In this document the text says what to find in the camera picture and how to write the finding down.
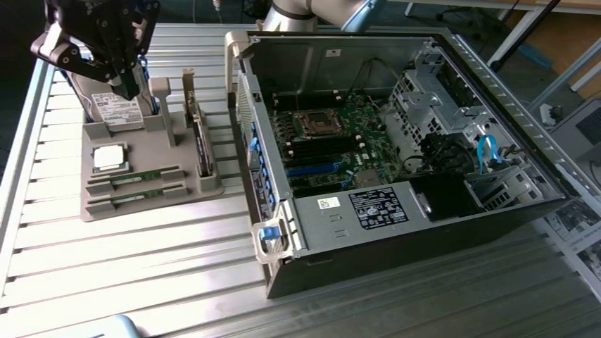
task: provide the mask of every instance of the sticker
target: sticker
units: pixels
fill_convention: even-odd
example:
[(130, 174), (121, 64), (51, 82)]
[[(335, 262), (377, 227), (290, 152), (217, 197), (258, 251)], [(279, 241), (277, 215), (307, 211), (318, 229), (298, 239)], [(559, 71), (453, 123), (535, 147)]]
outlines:
[(329, 197), (327, 199), (318, 199), (317, 204), (319, 205), (319, 209), (335, 208), (339, 206), (338, 197)]
[(341, 49), (327, 49), (326, 50), (326, 58), (334, 58), (334, 57), (339, 56), (339, 54), (342, 54)]
[(141, 122), (138, 98), (125, 100), (114, 93), (91, 94), (93, 104), (106, 125), (125, 125)]
[(347, 197), (363, 229), (409, 221), (391, 187), (349, 194)]

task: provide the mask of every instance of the warning label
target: warning label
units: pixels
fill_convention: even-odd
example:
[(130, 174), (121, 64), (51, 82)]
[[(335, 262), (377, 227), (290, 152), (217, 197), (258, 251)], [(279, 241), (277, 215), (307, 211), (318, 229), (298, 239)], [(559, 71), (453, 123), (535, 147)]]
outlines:
[(393, 188), (349, 194), (361, 227), (366, 230), (406, 222), (405, 211)]
[(141, 122), (138, 98), (125, 100), (114, 93), (91, 94), (97, 112), (107, 125), (123, 125)]

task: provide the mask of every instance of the cpu socket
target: cpu socket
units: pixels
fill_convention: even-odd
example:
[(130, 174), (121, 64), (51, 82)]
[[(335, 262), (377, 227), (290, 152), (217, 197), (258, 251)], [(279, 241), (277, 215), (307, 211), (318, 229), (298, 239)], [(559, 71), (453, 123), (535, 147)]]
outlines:
[(302, 137), (318, 137), (342, 133), (342, 126), (331, 109), (299, 112), (295, 115), (302, 127)]

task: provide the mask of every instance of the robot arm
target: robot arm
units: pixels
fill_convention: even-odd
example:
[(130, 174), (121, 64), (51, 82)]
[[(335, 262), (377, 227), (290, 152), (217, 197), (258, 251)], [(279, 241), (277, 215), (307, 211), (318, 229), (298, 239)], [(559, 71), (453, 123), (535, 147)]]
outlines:
[[(147, 52), (161, 5), (157, 0), (45, 0), (49, 29), (30, 45), (55, 67), (107, 82), (127, 100), (139, 93), (131, 69)], [(81, 58), (79, 40), (90, 51)]]
[(313, 31), (317, 17), (346, 32), (362, 32), (386, 0), (273, 0), (263, 30)]

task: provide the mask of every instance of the hard drive label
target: hard drive label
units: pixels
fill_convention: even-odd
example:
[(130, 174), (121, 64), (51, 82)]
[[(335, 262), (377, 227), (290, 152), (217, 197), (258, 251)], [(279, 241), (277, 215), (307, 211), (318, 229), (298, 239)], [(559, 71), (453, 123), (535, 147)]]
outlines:
[(123, 125), (141, 122), (138, 98), (127, 101), (113, 93), (91, 94), (99, 116), (106, 125)]

